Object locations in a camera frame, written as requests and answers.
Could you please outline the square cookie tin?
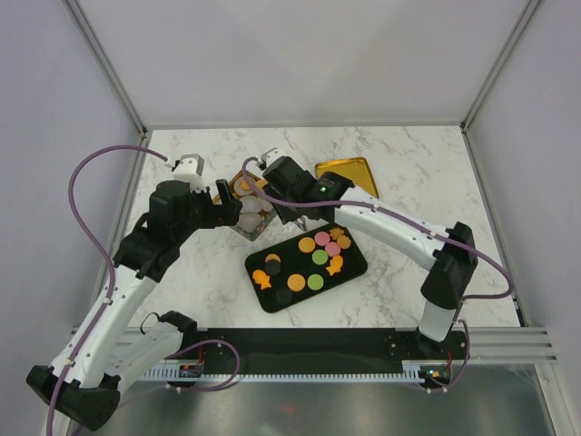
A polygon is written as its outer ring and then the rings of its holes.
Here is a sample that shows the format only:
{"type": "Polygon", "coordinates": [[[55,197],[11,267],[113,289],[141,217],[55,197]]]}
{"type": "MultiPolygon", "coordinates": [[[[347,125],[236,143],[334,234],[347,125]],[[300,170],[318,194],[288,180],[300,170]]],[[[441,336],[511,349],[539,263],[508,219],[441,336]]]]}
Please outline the square cookie tin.
{"type": "Polygon", "coordinates": [[[228,182],[233,196],[242,202],[240,219],[231,229],[253,242],[269,226],[276,213],[273,206],[253,190],[241,190],[239,186],[241,180],[244,180],[244,178],[242,173],[238,172],[228,182]]]}

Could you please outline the gold tin lid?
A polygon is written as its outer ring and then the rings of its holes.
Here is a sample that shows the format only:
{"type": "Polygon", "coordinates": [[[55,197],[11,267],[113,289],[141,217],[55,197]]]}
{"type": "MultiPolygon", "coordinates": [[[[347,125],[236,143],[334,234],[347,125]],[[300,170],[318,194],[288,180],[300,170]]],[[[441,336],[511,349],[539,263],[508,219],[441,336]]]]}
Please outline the gold tin lid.
{"type": "Polygon", "coordinates": [[[369,162],[365,157],[351,157],[329,160],[315,164],[315,174],[321,177],[327,172],[333,172],[350,179],[356,185],[375,198],[379,198],[379,190],[374,180],[369,162]]]}

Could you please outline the metal tongs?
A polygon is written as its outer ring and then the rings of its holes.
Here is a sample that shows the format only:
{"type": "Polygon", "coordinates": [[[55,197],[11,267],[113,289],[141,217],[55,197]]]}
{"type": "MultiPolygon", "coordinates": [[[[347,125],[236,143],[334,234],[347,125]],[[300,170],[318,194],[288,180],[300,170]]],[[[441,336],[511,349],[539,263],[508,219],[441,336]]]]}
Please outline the metal tongs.
{"type": "Polygon", "coordinates": [[[306,222],[306,219],[304,217],[299,217],[296,221],[295,221],[296,226],[301,229],[303,232],[307,232],[308,231],[308,225],[306,222]]]}

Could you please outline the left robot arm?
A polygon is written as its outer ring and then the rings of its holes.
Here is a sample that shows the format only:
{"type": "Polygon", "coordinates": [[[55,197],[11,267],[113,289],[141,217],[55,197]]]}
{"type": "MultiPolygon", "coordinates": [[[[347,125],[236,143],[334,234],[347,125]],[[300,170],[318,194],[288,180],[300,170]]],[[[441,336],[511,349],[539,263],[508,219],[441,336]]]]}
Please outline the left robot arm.
{"type": "Polygon", "coordinates": [[[159,183],[149,210],[122,239],[108,262],[110,278],[73,339],[49,365],[35,365],[27,384],[48,405],[46,432],[56,412],[89,431],[113,416],[124,392],[160,360],[189,358],[199,345],[197,323],[170,311],[122,354],[113,350],[143,300],[198,230],[233,226],[242,208],[227,182],[216,183],[220,203],[206,188],[182,181],[159,183]]]}

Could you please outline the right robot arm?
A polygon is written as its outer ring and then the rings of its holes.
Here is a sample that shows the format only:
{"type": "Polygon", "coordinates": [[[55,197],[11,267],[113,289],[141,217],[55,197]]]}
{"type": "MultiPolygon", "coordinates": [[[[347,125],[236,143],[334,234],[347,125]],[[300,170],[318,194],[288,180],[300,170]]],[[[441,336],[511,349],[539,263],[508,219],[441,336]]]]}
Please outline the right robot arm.
{"type": "Polygon", "coordinates": [[[415,335],[420,355],[436,358],[448,347],[448,332],[460,300],[478,266],[469,226],[431,224],[400,212],[333,172],[315,178],[294,159],[272,149],[258,163],[283,223],[306,218],[337,224],[385,243],[428,272],[420,292],[425,299],[415,335]]]}

